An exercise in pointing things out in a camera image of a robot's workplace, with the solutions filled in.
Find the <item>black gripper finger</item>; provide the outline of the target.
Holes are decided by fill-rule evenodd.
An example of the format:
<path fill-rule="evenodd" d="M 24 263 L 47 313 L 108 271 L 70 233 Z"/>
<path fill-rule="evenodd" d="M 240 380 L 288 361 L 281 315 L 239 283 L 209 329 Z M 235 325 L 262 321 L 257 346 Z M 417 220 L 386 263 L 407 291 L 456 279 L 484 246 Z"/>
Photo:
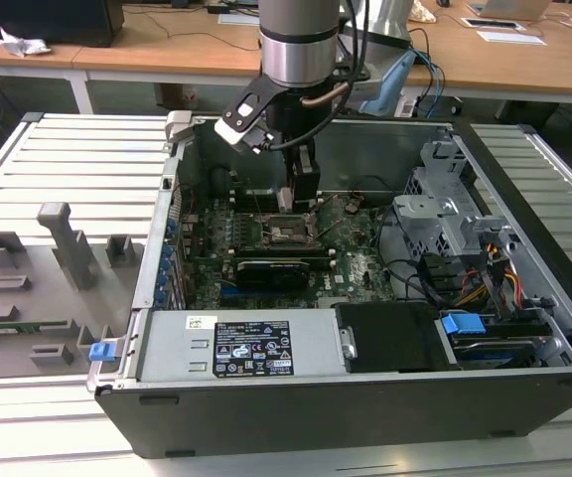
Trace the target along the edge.
<path fill-rule="evenodd" d="M 293 209 L 308 210 L 310 202 L 317 198 L 320 183 L 320 167 L 316 161 L 304 164 L 296 161 L 292 174 Z"/>

